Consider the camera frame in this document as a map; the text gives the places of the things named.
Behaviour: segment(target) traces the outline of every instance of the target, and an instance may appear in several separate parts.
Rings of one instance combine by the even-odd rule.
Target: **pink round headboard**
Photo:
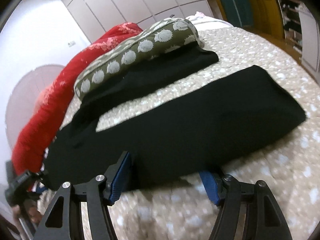
[[[37,97],[50,85],[62,65],[43,65],[25,74],[14,87],[5,113],[6,133],[10,148],[16,143],[21,129],[33,115]]]

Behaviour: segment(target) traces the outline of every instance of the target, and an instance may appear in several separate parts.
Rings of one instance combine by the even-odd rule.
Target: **red floral fabric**
[[[74,96],[73,85],[77,76],[97,57],[141,32],[142,29],[134,23],[117,25],[70,60],[52,85],[46,89],[39,110],[18,136],[12,150],[12,163],[18,175],[26,169],[32,172],[40,171],[44,150],[59,130]]]

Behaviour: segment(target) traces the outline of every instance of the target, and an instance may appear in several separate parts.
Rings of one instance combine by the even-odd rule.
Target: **beige patterned bedspread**
[[[200,31],[199,36],[204,49],[218,54],[218,63],[113,108],[100,118],[97,130],[251,65],[263,67],[302,105],[308,119],[282,140],[226,165],[224,171],[239,181],[265,180],[287,219],[293,239],[307,240],[320,220],[320,88],[289,55],[260,36],[239,28]],[[80,101],[74,98],[63,125],[70,122],[79,106]],[[50,195],[44,195],[40,202],[42,212],[48,199]],[[123,194],[109,210],[121,240],[207,240],[218,214],[198,174],[153,191]],[[86,239],[91,239],[84,203],[83,212]],[[239,223],[244,223],[244,216]],[[236,239],[241,239],[241,235],[242,232],[237,232]]]

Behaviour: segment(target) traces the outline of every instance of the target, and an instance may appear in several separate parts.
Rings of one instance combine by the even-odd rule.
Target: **olive green cushion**
[[[113,75],[126,71],[142,60],[153,59],[193,41],[200,42],[198,32],[190,21],[180,18],[159,21],[94,60],[77,77],[75,94],[81,100]]]

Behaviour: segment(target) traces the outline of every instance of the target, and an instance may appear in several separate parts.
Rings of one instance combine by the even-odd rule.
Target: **silver bolt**
[[[104,180],[104,176],[103,175],[98,175],[96,177],[96,181],[102,181],[102,180]]]
[[[70,185],[71,185],[70,182],[67,181],[67,182],[62,184],[62,187],[63,188],[68,188],[68,187],[70,187]]]
[[[259,180],[259,181],[258,181],[258,185],[259,185],[260,187],[265,187],[267,184],[266,184],[263,180]]]
[[[232,176],[230,174],[226,174],[226,175],[224,175],[224,179],[226,181],[231,181],[232,180]]]

